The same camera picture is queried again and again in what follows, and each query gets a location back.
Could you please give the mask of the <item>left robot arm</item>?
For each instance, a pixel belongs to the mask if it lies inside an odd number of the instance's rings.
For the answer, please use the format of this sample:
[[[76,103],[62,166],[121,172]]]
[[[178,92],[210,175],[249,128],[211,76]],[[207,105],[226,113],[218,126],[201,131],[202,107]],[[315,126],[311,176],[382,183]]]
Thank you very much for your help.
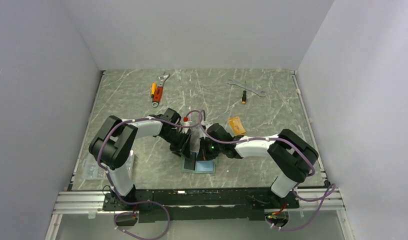
[[[163,114],[123,120],[109,116],[101,126],[88,151],[98,166],[104,169],[110,189],[116,195],[116,204],[123,210],[136,203],[136,187],[131,180],[127,160],[134,141],[143,137],[160,137],[169,143],[169,150],[186,160],[191,158],[191,131],[180,125],[181,115],[168,108]]]

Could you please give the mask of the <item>green card holder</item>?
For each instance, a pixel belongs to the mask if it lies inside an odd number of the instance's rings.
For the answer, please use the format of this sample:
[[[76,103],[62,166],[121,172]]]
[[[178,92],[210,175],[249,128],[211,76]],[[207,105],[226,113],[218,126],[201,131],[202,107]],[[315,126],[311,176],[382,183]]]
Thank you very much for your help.
[[[182,160],[182,173],[189,173],[189,174],[214,174],[216,172],[216,161],[214,159],[207,160],[207,161],[197,161],[197,154],[196,152],[196,165],[195,170],[186,170],[184,169],[184,157],[181,157]]]

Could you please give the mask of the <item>single black VIP card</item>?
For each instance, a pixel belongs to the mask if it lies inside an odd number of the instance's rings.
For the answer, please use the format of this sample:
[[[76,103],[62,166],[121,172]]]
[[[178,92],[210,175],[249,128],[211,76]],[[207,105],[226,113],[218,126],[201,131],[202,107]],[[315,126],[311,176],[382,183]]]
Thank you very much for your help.
[[[188,171],[194,171],[196,169],[196,157],[197,153],[191,151],[189,158],[184,158],[183,168]]]

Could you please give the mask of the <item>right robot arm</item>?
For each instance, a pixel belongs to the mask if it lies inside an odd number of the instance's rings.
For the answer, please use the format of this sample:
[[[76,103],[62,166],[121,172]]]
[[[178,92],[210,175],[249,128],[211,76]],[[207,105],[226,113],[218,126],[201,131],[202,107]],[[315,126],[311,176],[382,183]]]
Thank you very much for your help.
[[[281,207],[289,192],[316,172],[314,164],[319,153],[290,129],[271,136],[232,136],[220,124],[213,123],[200,125],[198,132],[199,153],[204,160],[212,160],[220,154],[230,159],[272,159],[281,171],[267,194],[268,203],[274,208]]]

